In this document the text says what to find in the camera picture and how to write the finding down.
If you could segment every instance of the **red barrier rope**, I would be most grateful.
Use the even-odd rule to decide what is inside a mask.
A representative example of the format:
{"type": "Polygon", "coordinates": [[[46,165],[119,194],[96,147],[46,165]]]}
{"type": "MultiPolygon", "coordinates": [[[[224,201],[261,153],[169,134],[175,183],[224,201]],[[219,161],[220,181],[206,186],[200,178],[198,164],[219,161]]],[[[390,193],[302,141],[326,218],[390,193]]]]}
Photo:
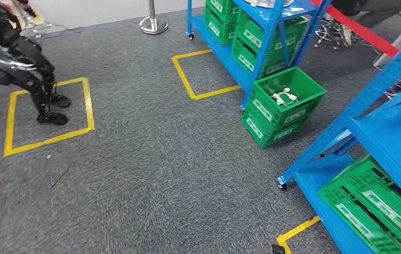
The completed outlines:
{"type": "MultiPolygon", "coordinates": [[[[310,0],[315,5],[319,5],[321,0],[310,0]]],[[[388,41],[383,39],[382,37],[374,34],[369,29],[365,28],[364,26],[360,25],[356,21],[352,20],[351,18],[342,14],[338,9],[333,6],[329,6],[327,11],[329,15],[333,18],[341,22],[343,25],[347,26],[350,30],[356,33],[359,37],[363,38],[365,41],[372,44],[375,48],[382,51],[386,55],[390,57],[394,57],[397,55],[399,50],[392,46],[388,41]]]]}

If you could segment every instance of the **humanoid robot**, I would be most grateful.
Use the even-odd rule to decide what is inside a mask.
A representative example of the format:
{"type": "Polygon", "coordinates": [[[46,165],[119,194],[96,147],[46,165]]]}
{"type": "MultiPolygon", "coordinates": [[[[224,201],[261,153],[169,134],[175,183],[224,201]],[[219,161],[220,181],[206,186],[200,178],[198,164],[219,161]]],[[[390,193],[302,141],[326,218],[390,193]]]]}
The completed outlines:
{"type": "MultiPolygon", "coordinates": [[[[14,1],[30,8],[28,0],[14,1]]],[[[54,66],[44,57],[41,47],[22,37],[18,26],[14,29],[10,22],[18,24],[16,16],[0,4],[0,84],[13,84],[29,91],[39,112],[39,123],[66,124],[68,118],[64,114],[51,111],[51,105],[71,105],[69,98],[57,94],[54,66]]]]}

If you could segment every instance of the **yellow tape square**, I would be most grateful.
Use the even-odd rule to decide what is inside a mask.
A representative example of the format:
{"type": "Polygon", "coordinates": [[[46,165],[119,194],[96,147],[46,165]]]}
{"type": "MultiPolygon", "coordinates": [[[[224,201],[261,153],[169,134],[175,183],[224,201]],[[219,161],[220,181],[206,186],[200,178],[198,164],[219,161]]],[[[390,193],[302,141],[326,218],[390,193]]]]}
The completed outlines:
{"type": "Polygon", "coordinates": [[[71,79],[67,81],[62,81],[57,83],[57,86],[64,86],[68,84],[73,84],[73,83],[82,83],[82,88],[84,92],[84,101],[85,101],[85,111],[86,111],[86,117],[87,117],[87,128],[77,130],[77,131],[72,131],[69,133],[65,133],[62,135],[59,135],[57,137],[53,137],[50,139],[46,139],[37,143],[32,143],[32,144],[25,144],[20,147],[15,147],[13,148],[13,140],[14,140],[14,119],[15,119],[15,106],[16,106],[16,101],[17,101],[17,96],[22,95],[22,94],[27,94],[28,91],[26,90],[20,90],[20,91],[15,91],[11,93],[11,98],[9,101],[9,111],[7,113],[7,128],[6,128],[6,139],[5,139],[5,144],[4,144],[4,156],[9,156],[9,155],[14,155],[19,152],[24,152],[28,151],[31,149],[35,149],[37,147],[41,147],[45,144],[51,144],[55,143],[61,140],[73,138],[82,134],[85,134],[91,130],[95,129],[95,120],[93,118],[93,108],[92,108],[92,98],[90,96],[90,87],[88,83],[87,78],[76,78],[76,79],[71,79]]]}
{"type": "Polygon", "coordinates": [[[300,224],[299,226],[289,230],[289,232],[277,236],[276,241],[277,241],[278,245],[283,246],[285,248],[285,254],[291,254],[291,250],[289,249],[286,241],[319,221],[321,221],[321,219],[318,216],[315,216],[311,220],[305,221],[304,223],[300,224]]]}
{"type": "Polygon", "coordinates": [[[208,93],[203,93],[203,94],[198,94],[198,95],[194,94],[194,91],[191,88],[191,85],[189,84],[188,79],[187,79],[184,71],[182,70],[182,67],[180,66],[180,63],[178,60],[181,58],[199,56],[199,55],[210,53],[210,52],[212,52],[211,49],[205,49],[205,50],[201,50],[201,51],[196,51],[196,52],[191,52],[191,53],[186,53],[186,54],[181,54],[181,55],[171,57],[172,63],[176,67],[177,73],[179,73],[179,77],[182,80],[182,83],[188,93],[188,96],[191,99],[204,99],[204,98],[211,97],[214,95],[223,94],[223,93],[227,93],[227,92],[230,92],[233,90],[240,89],[240,86],[236,85],[236,86],[229,86],[226,88],[221,88],[221,89],[214,90],[214,91],[211,91],[208,93]]]}

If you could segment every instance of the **stacked crates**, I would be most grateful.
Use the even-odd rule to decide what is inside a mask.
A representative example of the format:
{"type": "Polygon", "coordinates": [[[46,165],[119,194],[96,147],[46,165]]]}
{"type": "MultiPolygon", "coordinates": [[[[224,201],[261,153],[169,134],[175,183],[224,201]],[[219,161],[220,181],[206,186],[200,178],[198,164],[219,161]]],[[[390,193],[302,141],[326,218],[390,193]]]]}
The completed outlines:
{"type": "MultiPolygon", "coordinates": [[[[308,20],[297,17],[285,21],[286,46],[289,59],[293,56],[296,47],[306,29],[308,20]]],[[[240,10],[236,25],[235,39],[233,39],[232,57],[249,73],[256,65],[256,58],[261,48],[264,29],[240,10]]],[[[281,38],[276,32],[266,54],[259,78],[270,76],[284,69],[281,38]]]]}
{"type": "Polygon", "coordinates": [[[239,10],[232,0],[206,0],[205,25],[221,46],[232,44],[239,10]]]}
{"type": "Polygon", "coordinates": [[[401,189],[369,155],[318,192],[376,253],[401,253],[401,189]]]}
{"type": "Polygon", "coordinates": [[[326,90],[298,67],[255,81],[242,117],[244,127],[261,148],[265,148],[297,131],[318,105],[326,90]],[[271,97],[284,88],[297,100],[287,98],[277,105],[271,97]]]}

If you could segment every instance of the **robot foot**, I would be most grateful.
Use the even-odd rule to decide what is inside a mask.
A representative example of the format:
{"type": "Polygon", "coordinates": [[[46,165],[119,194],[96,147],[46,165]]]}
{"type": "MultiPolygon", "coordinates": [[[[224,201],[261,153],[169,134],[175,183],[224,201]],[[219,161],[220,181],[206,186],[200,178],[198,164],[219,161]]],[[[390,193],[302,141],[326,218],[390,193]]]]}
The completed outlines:
{"type": "Polygon", "coordinates": [[[50,102],[51,104],[58,107],[69,107],[71,105],[70,98],[60,94],[53,94],[50,102]]]}
{"type": "Polygon", "coordinates": [[[38,116],[39,123],[52,123],[55,125],[64,125],[68,123],[68,118],[64,114],[48,112],[45,116],[38,116]]]}

